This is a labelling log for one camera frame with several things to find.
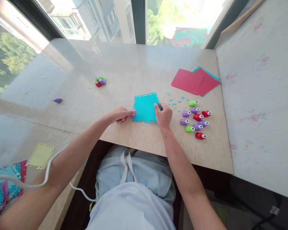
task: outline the hand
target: hand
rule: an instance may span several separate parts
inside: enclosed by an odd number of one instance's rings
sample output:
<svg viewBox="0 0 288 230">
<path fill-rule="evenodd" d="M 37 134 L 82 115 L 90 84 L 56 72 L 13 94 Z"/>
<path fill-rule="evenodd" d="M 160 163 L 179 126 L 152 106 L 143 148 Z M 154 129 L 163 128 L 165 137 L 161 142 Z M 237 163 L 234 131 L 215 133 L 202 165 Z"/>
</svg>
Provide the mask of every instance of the hand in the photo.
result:
<svg viewBox="0 0 288 230">
<path fill-rule="evenodd" d="M 154 104 L 156 119 L 157 119 L 159 128 L 160 130 L 170 129 L 170 121 L 172 119 L 173 111 L 164 102 L 161 102 L 160 105 L 163 109 L 162 111 L 160 111 L 160 108 L 157 103 Z"/>
<path fill-rule="evenodd" d="M 125 107 L 121 106 L 118 109 L 113 110 L 107 116 L 109 117 L 111 124 L 115 121 L 120 124 L 126 121 L 131 115 L 134 115 L 135 113 L 136 110 L 127 110 Z"/>
</svg>

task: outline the purple craft punch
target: purple craft punch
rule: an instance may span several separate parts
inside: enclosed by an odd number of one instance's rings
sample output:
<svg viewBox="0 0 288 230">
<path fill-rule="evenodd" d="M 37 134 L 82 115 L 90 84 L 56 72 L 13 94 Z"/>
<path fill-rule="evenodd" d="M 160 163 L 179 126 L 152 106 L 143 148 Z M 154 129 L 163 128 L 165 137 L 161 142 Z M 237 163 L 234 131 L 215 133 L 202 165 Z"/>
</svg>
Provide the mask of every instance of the purple craft punch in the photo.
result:
<svg viewBox="0 0 288 230">
<path fill-rule="evenodd" d="M 201 120 L 201 121 L 198 122 L 198 124 L 206 127 L 206 126 L 209 125 L 209 122 L 208 122 L 208 121 L 205 121 L 205 120 Z"/>
<path fill-rule="evenodd" d="M 194 124 L 193 127 L 195 128 L 195 130 L 200 131 L 202 128 L 204 128 L 204 126 L 199 125 L 199 124 Z"/>
<path fill-rule="evenodd" d="M 180 120 L 180 124 L 181 124 L 181 125 L 187 125 L 187 124 L 189 124 L 189 120 L 187 120 L 187 119 L 181 119 L 181 120 Z"/>
<path fill-rule="evenodd" d="M 106 84 L 106 81 L 101 79 L 101 78 L 98 81 L 100 82 L 101 85 L 105 85 Z"/>
<path fill-rule="evenodd" d="M 194 114 L 197 114 L 199 111 L 200 111 L 200 108 L 199 108 L 199 107 L 194 107 L 194 108 L 191 108 L 191 109 L 190 109 L 190 112 L 191 112 L 191 113 L 194 113 Z"/>
<path fill-rule="evenodd" d="M 182 116 L 183 117 L 189 117 L 191 115 L 191 112 L 190 111 L 183 111 L 182 112 Z"/>
<path fill-rule="evenodd" d="M 59 98 L 59 97 L 54 97 L 52 100 L 53 100 L 54 102 L 60 104 L 63 99 L 62 99 L 62 98 Z"/>
</svg>

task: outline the decorative border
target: decorative border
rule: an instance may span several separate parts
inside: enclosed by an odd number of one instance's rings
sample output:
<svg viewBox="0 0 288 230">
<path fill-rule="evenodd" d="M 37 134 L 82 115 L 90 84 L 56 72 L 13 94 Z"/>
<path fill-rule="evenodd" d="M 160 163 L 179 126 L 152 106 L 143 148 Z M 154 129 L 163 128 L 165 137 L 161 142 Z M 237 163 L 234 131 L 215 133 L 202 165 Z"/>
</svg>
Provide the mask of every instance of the decorative border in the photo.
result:
<svg viewBox="0 0 288 230">
<path fill-rule="evenodd" d="M 160 103 L 160 102 L 159 102 L 159 99 L 158 99 L 158 96 L 157 96 L 157 94 L 156 94 L 155 92 L 153 92 L 153 93 L 148 93 L 148 94 L 143 94 L 143 95 L 139 95 L 139 96 L 135 96 L 135 97 L 134 97 L 134 106 L 133 106 L 133 109 L 136 109 L 136 103 L 137 103 L 137 98 L 138 98 L 138 97 L 150 96 L 150 95 L 156 95 L 157 102 Z M 132 118 L 132 121 L 134 121 L 134 122 L 157 122 L 156 120 L 137 120 L 136 117 L 135 117 L 135 118 Z"/>
</svg>

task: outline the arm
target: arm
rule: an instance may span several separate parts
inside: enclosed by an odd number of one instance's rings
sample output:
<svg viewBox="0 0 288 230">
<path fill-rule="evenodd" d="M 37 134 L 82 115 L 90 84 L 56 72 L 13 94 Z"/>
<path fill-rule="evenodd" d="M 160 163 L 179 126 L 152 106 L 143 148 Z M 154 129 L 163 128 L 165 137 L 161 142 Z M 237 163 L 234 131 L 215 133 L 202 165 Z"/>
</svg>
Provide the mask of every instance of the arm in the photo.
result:
<svg viewBox="0 0 288 230">
<path fill-rule="evenodd" d="M 136 110 L 120 107 L 96 121 L 75 139 L 51 163 L 47 183 L 27 190 L 20 199 L 0 217 L 0 229 L 38 229 L 61 192 L 89 156 L 96 142 L 114 123 L 122 123 Z M 34 185 L 44 181 L 45 170 L 35 179 Z"/>
<path fill-rule="evenodd" d="M 165 103 L 161 103 L 161 107 L 162 111 L 155 104 L 156 119 L 163 136 L 170 167 L 194 229 L 226 229 L 211 206 L 195 169 L 170 130 L 172 110 Z"/>
</svg>

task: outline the person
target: person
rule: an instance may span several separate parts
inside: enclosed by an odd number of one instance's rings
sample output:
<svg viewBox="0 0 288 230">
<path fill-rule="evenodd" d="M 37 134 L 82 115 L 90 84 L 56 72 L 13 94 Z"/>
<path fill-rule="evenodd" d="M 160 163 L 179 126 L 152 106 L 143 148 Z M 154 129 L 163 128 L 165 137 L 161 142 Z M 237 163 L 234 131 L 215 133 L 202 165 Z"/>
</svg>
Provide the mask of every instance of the person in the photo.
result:
<svg viewBox="0 0 288 230">
<path fill-rule="evenodd" d="M 123 146 L 113 147 L 100 164 L 96 204 L 87 229 L 175 229 L 175 188 L 172 173 L 197 229 L 226 229 L 211 206 L 203 185 L 170 129 L 172 110 L 154 105 L 167 159 Z M 96 142 L 114 123 L 128 120 L 135 110 L 120 107 L 96 121 L 70 143 L 51 163 L 47 183 L 27 190 L 0 217 L 1 229 L 38 229 L 51 206 L 65 189 Z M 44 181 L 45 170 L 33 184 Z"/>
</svg>

